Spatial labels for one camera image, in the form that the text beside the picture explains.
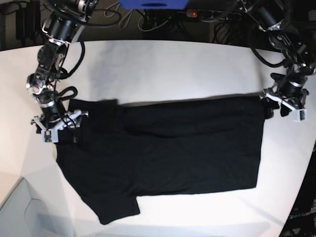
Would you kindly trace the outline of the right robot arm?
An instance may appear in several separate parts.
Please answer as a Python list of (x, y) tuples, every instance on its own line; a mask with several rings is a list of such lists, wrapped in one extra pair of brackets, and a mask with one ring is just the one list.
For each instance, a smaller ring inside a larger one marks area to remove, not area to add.
[[(77, 110), (66, 111), (63, 101), (74, 98), (78, 91), (70, 86), (62, 92), (57, 92), (56, 85), (59, 80), (70, 77), (81, 64), (85, 47), (80, 39), (81, 32), (97, 5), (95, 0), (47, 0), (52, 13), (45, 21), (42, 32), (47, 36), (47, 42), (37, 55), (38, 66), (35, 72), (28, 76), (26, 88), (29, 94), (38, 103), (42, 114), (32, 119), (40, 130), (42, 139), (48, 143), (59, 143), (60, 134), (69, 129), (71, 140), (78, 142), (79, 127), (82, 116), (87, 112)], [(81, 55), (75, 67), (67, 72), (63, 68), (69, 45), (81, 41)]]

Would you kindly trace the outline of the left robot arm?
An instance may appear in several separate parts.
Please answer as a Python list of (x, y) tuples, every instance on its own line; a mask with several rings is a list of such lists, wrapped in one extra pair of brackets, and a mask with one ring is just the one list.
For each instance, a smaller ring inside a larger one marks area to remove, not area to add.
[[(307, 120), (305, 103), (309, 92), (304, 85), (308, 77), (316, 73), (315, 56), (289, 22), (280, 3), (275, 0), (240, 0), (238, 3), (254, 21), (248, 30), (248, 43), (254, 55), (270, 68), (286, 69), (284, 75), (272, 73), (273, 86), (263, 89), (261, 98), (267, 106), (267, 118), (272, 118), (274, 110), (279, 109), (282, 117), (292, 114), (293, 121)], [(270, 44), (284, 56), (281, 62), (270, 63), (258, 53), (252, 43), (255, 29), (268, 34)]]

